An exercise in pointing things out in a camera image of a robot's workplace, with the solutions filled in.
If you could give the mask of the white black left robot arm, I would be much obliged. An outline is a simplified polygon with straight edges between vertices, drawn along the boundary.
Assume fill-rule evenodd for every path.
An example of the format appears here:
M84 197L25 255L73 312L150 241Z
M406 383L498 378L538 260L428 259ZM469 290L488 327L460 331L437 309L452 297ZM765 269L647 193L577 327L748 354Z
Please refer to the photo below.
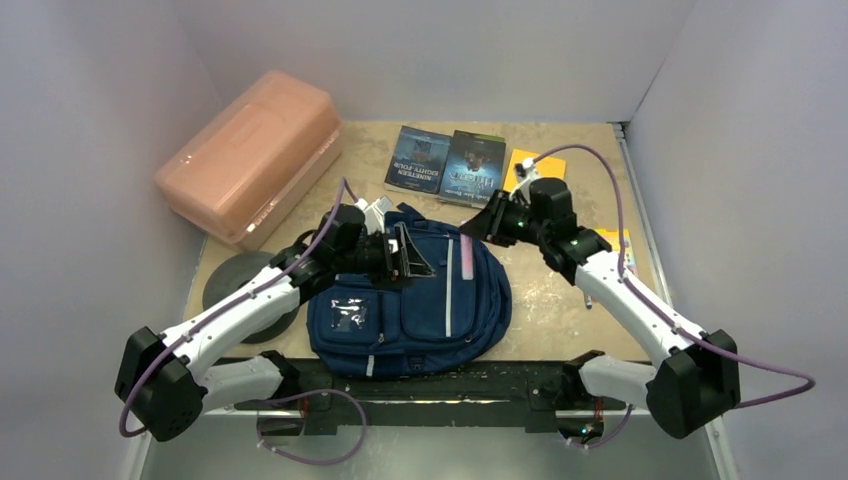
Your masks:
M279 353L222 365L236 344L294 312L334 285L362 274L376 286L407 286L432 278L407 227L372 225L354 205L326 213L309 244L297 241L275 255L234 293L161 333L142 327L127 340L115 393L123 403L119 432L150 433L160 442L185 432L203 413L245 401L284 409L297 399L297 373Z

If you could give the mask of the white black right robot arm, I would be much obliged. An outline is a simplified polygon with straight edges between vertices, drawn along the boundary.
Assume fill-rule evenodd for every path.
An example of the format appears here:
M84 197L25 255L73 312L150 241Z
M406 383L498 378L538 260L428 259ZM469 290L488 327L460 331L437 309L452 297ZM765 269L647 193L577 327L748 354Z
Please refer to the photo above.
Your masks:
M553 271L592 297L637 341L649 364L590 351L565 363L561 392L576 407L608 397L650 412L682 439L741 402L737 345L722 330L707 334L662 302L623 266L620 253L579 225L562 180L533 181L527 195L499 190L460 231L509 247L536 246Z

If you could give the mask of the pink highlighter marker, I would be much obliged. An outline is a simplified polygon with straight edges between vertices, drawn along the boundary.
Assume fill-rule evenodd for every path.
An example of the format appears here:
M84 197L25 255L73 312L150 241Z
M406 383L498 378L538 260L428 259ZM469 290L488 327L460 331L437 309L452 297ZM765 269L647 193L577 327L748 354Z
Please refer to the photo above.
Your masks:
M465 281L474 279L474 258L473 258L473 240L461 234L460 235L460 260L461 260L461 277Z

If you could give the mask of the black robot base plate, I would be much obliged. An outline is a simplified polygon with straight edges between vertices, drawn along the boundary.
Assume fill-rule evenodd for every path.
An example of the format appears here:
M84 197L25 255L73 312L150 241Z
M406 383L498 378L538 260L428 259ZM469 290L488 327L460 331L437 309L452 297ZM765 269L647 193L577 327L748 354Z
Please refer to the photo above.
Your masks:
M371 427L510 427L527 433L580 432L593 421L595 432L602 433L626 410L619 400L568 398L558 361L476 361L446 373L394 380L346 378L312 359L294 365L300 377L292 390L308 392L308 399L282 405L246 401L232 412L303 416L305 434L331 435L363 420ZM365 417L332 389L356 399Z

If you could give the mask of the navy blue student backpack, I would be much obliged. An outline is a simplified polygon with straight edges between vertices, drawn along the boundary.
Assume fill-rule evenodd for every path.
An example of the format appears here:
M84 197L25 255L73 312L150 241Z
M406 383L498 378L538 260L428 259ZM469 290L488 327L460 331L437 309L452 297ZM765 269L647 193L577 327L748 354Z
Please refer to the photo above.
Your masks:
M510 326L511 285L482 242L473 242L474 279L465 281L456 226L405 203L385 216L386 226L397 223L406 224L436 276L397 289L345 274L310 300L312 351L336 375L388 379L451 370L490 350Z

